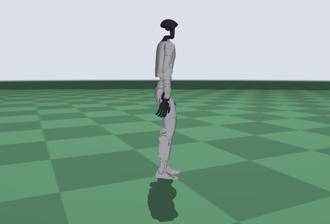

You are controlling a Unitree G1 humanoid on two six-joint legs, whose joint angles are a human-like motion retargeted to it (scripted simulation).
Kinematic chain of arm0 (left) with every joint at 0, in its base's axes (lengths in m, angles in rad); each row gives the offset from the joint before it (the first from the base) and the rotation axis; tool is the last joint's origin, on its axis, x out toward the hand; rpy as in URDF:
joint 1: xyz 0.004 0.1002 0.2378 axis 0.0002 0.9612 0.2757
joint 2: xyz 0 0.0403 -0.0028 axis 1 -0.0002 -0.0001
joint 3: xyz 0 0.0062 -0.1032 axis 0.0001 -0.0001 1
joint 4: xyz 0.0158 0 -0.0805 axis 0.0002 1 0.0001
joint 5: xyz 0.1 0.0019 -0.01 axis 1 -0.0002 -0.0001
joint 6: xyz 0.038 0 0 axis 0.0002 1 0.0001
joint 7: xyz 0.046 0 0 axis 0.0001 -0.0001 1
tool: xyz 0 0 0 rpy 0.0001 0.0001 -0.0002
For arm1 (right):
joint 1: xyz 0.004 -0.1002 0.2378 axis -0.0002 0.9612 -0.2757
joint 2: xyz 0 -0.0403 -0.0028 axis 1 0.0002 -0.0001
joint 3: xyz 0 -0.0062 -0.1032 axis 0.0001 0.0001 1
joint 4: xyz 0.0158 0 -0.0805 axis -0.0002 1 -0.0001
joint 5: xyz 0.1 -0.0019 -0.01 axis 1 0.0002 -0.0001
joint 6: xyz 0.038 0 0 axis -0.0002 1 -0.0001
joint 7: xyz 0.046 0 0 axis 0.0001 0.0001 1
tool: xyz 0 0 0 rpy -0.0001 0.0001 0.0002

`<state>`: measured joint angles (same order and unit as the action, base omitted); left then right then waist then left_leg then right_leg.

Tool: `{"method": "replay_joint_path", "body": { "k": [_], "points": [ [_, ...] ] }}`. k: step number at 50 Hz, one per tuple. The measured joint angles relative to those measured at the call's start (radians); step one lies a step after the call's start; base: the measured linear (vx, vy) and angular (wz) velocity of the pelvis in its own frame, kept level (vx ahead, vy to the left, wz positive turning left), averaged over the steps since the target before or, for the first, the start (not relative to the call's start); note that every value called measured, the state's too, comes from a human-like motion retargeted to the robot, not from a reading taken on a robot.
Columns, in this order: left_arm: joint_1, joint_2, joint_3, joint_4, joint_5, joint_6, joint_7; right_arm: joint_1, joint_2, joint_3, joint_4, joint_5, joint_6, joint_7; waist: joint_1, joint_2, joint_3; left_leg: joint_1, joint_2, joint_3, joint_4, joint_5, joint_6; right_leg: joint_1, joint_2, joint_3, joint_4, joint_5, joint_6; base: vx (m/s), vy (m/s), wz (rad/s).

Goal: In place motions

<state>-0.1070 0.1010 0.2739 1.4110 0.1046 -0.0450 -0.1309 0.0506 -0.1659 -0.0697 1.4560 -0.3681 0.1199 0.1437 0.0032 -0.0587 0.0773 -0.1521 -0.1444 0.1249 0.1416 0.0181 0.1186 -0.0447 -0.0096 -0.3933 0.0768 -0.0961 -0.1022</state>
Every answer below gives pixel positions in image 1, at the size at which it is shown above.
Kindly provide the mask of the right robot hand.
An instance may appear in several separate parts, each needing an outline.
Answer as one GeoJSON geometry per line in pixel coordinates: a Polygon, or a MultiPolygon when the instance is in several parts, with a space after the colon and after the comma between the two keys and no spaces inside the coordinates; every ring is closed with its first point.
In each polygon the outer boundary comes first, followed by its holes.
{"type": "Polygon", "coordinates": [[[161,99],[162,99],[162,102],[159,106],[158,112],[155,115],[159,114],[158,116],[165,117],[167,114],[167,110],[168,110],[168,113],[170,112],[170,107],[169,107],[169,103],[168,103],[170,98],[164,99],[164,92],[163,92],[161,99]]]}

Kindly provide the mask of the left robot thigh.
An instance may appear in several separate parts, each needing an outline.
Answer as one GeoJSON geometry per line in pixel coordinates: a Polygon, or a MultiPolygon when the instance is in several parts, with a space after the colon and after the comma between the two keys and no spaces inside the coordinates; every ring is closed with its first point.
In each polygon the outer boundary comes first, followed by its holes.
{"type": "MultiPolygon", "coordinates": [[[[156,101],[157,102],[157,104],[159,104],[159,102],[158,101],[156,101]]],[[[162,111],[163,112],[163,111],[162,111]]],[[[163,117],[162,117],[163,118],[163,117]]],[[[164,120],[163,120],[164,121],[164,120]]],[[[165,129],[165,127],[163,127],[163,128],[161,128],[160,129],[160,131],[159,131],[159,135],[161,134],[161,133],[163,133],[163,132],[166,132],[166,129],[165,129]]]]}

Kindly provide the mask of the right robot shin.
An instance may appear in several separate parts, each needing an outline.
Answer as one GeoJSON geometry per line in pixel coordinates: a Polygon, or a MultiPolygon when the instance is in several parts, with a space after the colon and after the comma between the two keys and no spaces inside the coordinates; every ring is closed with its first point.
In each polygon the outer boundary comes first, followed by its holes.
{"type": "Polygon", "coordinates": [[[169,139],[166,135],[161,135],[159,138],[159,156],[160,159],[160,174],[166,173],[167,163],[170,157],[172,139],[169,143],[169,139]],[[164,170],[164,172],[163,172],[164,170]]]}

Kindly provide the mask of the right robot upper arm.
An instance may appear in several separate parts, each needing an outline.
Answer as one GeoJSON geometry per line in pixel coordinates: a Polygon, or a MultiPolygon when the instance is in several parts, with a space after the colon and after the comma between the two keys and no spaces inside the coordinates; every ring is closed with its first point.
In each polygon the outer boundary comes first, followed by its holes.
{"type": "Polygon", "coordinates": [[[164,50],[164,59],[163,59],[162,71],[164,73],[166,67],[170,67],[170,63],[172,62],[173,53],[175,50],[175,44],[165,43],[163,50],[164,50]]]}

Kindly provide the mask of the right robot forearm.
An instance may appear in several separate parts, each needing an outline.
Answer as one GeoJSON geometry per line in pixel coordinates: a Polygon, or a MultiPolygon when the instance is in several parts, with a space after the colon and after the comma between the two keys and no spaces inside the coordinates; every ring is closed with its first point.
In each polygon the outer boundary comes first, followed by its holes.
{"type": "Polygon", "coordinates": [[[171,76],[172,76],[173,70],[171,67],[166,67],[163,75],[163,88],[162,93],[164,92],[164,99],[170,98],[170,91],[171,91],[171,76]]]}

